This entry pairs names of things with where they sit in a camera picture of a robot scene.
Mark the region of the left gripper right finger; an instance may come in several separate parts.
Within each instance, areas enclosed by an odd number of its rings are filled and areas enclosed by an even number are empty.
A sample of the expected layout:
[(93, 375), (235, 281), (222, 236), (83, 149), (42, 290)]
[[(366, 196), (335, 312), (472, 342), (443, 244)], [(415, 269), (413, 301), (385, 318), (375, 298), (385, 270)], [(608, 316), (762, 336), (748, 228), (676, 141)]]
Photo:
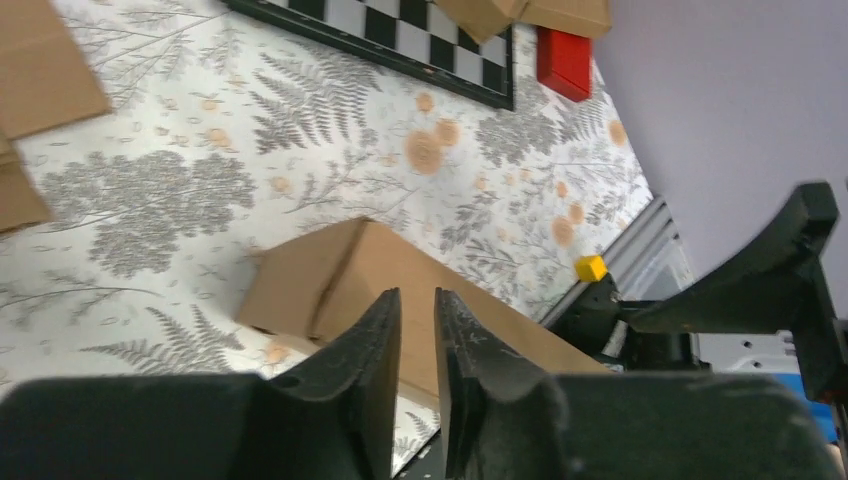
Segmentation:
[(563, 478), (556, 377), (483, 326), (453, 291), (436, 290), (434, 322), (446, 478)]

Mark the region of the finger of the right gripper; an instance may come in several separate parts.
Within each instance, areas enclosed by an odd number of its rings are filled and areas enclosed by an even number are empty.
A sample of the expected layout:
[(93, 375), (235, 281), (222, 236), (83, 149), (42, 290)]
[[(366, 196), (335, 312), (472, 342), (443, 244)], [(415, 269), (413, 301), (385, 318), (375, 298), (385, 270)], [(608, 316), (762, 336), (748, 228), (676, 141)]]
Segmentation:
[(836, 317), (820, 261), (839, 219), (827, 182), (797, 185), (740, 251), (661, 301), (629, 302), (625, 321), (649, 333), (770, 334)]

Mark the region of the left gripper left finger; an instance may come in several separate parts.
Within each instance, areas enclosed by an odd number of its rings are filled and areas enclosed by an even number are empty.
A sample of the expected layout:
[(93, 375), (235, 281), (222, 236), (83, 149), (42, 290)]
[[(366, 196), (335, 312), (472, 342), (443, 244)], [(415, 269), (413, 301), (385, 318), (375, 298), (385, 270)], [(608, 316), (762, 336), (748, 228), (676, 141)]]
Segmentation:
[(348, 330), (271, 381), (280, 394), (285, 479), (388, 479), (401, 297), (382, 292)]

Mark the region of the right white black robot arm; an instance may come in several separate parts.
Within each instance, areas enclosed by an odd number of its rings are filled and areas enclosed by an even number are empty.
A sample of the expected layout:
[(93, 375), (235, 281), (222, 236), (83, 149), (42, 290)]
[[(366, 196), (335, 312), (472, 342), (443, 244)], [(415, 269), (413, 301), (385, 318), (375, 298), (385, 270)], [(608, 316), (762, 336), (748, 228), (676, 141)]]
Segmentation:
[(801, 183), (738, 253), (664, 300), (626, 300), (611, 272), (578, 267), (584, 285), (543, 321), (581, 352), (627, 370), (699, 370), (694, 334), (792, 335), (806, 398), (831, 410), (847, 445), (847, 324), (838, 320), (820, 260), (839, 219), (826, 181)]

